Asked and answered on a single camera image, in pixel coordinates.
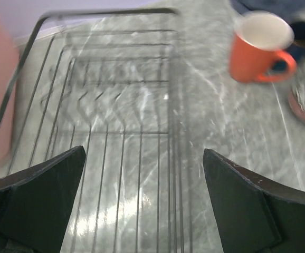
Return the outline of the orange ceramic mug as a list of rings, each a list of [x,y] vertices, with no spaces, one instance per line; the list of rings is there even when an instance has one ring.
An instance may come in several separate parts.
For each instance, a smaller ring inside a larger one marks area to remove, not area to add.
[[[242,83],[280,82],[297,68],[296,61],[285,51],[294,39],[290,25],[281,17],[265,11],[250,11],[237,19],[234,26],[229,73]],[[266,75],[276,62],[284,61],[281,74]]]

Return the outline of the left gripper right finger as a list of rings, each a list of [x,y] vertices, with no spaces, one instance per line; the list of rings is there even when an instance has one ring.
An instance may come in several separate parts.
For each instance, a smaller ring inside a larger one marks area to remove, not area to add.
[[[203,167],[224,252],[305,252],[305,192],[212,149]]]

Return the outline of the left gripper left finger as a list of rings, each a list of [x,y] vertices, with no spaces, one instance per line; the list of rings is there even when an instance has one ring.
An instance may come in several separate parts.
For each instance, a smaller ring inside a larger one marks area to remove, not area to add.
[[[36,252],[60,252],[86,153],[76,146],[0,178],[0,251],[12,240]]]

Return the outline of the blue ceramic mug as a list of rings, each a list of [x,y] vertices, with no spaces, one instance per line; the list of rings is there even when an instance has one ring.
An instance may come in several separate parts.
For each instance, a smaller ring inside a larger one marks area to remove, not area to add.
[[[294,21],[290,27],[293,30],[294,39],[287,52],[298,63],[305,56],[305,21]]]

